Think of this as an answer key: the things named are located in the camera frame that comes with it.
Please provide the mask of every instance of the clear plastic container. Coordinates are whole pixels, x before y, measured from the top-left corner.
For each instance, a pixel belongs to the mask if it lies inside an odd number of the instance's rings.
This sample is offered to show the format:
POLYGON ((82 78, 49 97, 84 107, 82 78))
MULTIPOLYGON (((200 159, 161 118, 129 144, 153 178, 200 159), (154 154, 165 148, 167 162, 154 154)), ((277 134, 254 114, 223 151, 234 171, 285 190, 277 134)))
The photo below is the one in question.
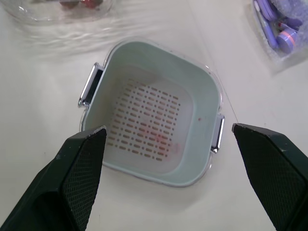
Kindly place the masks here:
POLYGON ((91 21, 104 16, 113 0, 0 0, 5 10, 27 24, 91 21))

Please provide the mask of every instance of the white surface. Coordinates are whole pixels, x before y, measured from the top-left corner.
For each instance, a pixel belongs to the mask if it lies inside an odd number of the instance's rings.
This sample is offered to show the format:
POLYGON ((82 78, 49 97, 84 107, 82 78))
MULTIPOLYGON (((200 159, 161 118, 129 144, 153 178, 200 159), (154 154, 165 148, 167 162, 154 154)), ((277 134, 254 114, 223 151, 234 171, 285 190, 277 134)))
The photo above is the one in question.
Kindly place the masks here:
POLYGON ((185 189, 103 167, 87 230, 275 230, 249 184, 231 126, 238 119, 282 132, 308 154, 307 62, 272 71, 246 20, 248 0, 166 0, 164 13, 157 13, 165 23, 150 22, 156 14, 151 10, 159 9, 145 1, 127 0, 135 3, 112 21, 109 36, 99 33, 102 27, 83 25, 78 30, 85 33, 63 33, 62 40, 55 39, 54 28, 21 31, 0 10, 0 223, 65 139, 78 132, 77 100, 92 64, 104 60, 106 41, 137 34, 218 75, 226 91, 222 147, 205 177, 185 189), (137 9, 142 13, 130 13, 137 9))

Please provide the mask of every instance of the purple object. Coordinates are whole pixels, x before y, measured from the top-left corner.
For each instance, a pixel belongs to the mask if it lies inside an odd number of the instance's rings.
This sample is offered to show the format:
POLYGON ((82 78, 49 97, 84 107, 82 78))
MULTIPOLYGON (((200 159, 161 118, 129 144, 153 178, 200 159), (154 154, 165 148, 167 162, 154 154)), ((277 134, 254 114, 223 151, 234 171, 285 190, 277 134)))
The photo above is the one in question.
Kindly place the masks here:
POLYGON ((278 43, 277 43, 277 40, 274 36, 273 30, 271 29, 269 22, 265 19, 265 17, 261 13, 261 9, 258 5, 258 2, 254 1, 254 4, 255 4, 255 9, 257 11, 257 16, 258 16, 259 22, 261 24, 262 30, 265 34, 265 37, 268 40, 269 46, 272 49, 276 49, 278 47, 278 43))
POLYGON ((297 32, 293 29, 287 28, 282 31, 278 37, 277 42, 279 48, 286 54, 290 54, 296 46, 297 32))
POLYGON ((278 16, 273 4, 268 0, 257 0, 263 16, 271 21, 277 20, 278 16))
POLYGON ((299 30, 299 27, 303 24, 302 21, 296 18, 287 18, 286 22, 288 26, 293 28, 294 30, 299 30))

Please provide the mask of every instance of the plastic container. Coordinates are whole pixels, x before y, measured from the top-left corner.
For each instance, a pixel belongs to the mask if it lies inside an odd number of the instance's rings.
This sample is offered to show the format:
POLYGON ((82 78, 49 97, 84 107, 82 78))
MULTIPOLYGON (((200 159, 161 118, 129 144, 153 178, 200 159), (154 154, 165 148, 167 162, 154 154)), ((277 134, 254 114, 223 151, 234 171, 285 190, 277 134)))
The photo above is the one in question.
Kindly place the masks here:
POLYGON ((94 20, 106 14, 113 0, 0 0, 22 23, 47 24, 94 20))
POLYGON ((103 164, 138 178, 185 187, 220 145, 222 91, 205 67, 143 40, 115 46, 94 65, 79 99, 81 130, 106 125, 103 164))

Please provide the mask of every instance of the container rim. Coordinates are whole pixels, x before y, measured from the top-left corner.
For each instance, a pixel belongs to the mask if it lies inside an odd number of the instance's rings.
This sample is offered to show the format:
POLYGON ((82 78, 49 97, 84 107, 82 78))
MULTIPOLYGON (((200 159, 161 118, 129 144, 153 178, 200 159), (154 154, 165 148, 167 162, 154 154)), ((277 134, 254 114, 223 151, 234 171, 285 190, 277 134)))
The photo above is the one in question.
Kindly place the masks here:
POLYGON ((104 63, 103 63, 103 69, 105 69, 107 66, 108 66, 108 63, 112 57, 112 55, 115 53, 115 51, 125 45, 125 44, 128 44, 128 43, 131 43, 131 42, 143 42, 143 43, 147 43, 147 44, 150 44, 154 47, 157 47, 157 48, 160 48, 170 54, 173 54, 183 60, 186 60, 187 62, 190 62, 192 64, 194 64, 195 66, 201 68, 202 70, 204 70, 209 76, 212 77, 212 79, 214 80, 215 82, 215 85, 218 89, 218 93, 219 93, 219 108, 218 108, 218 113, 221 111, 222 107, 223 107, 223 87, 222 87, 222 83, 220 81, 220 79, 215 75, 215 73, 207 66, 207 65, 204 65, 204 64, 201 64, 200 62, 196 61, 195 59, 193 58, 190 58, 188 57, 187 55, 184 55, 183 53, 181 52, 178 52, 178 51, 174 51, 174 50, 171 50, 170 48, 168 48, 167 46, 163 46, 157 42, 154 42, 150 39, 147 39, 147 38, 142 38, 142 37, 128 37, 128 38, 125 38, 125 39, 122 39, 120 41, 118 41, 116 43, 116 45, 114 47, 112 47, 105 60, 104 60, 104 63))

